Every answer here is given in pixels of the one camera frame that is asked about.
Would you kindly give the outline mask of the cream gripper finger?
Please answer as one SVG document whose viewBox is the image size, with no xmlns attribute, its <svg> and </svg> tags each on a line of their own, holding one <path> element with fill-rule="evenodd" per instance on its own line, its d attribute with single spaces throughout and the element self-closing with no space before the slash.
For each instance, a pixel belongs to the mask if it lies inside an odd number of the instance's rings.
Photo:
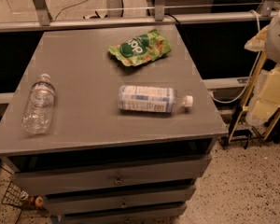
<svg viewBox="0 0 280 224">
<path fill-rule="evenodd" d="M 265 50 L 265 41 L 269 26 L 263 27 L 256 35 L 245 43 L 245 49 L 259 52 Z"/>
<path fill-rule="evenodd" d="M 280 106 L 280 63 L 271 71 L 262 70 L 248 104 L 245 121 L 250 126 L 264 124 Z"/>
</svg>

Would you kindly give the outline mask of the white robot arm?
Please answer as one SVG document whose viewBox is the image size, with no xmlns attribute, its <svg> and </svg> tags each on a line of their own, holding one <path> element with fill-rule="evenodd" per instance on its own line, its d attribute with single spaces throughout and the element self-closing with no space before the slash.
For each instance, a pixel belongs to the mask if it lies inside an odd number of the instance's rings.
<svg viewBox="0 0 280 224">
<path fill-rule="evenodd" d="M 264 51 L 276 63 L 271 71 L 261 71 L 249 102 L 245 121 L 251 126 L 264 124 L 280 106 L 280 10 L 269 25 L 245 43 L 245 49 Z"/>
</svg>

